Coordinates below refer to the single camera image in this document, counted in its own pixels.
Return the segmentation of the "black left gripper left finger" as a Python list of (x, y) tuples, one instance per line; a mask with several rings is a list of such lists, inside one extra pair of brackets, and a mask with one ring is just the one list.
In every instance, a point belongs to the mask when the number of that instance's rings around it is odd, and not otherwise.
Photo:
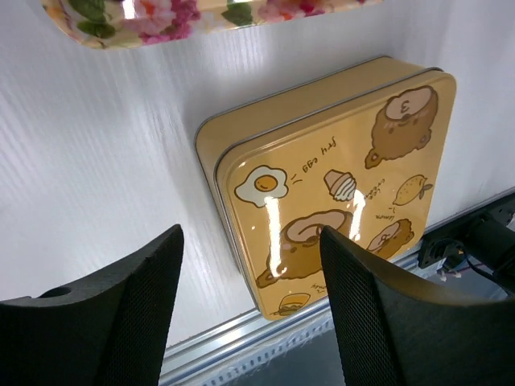
[(176, 224), (37, 298), (1, 303), (3, 385), (156, 385), (183, 262)]

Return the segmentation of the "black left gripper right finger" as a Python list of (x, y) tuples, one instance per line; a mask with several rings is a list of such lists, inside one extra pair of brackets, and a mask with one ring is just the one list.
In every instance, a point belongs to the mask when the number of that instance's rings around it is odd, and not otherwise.
[(346, 384), (513, 384), (513, 300), (437, 285), (328, 226), (319, 248)]

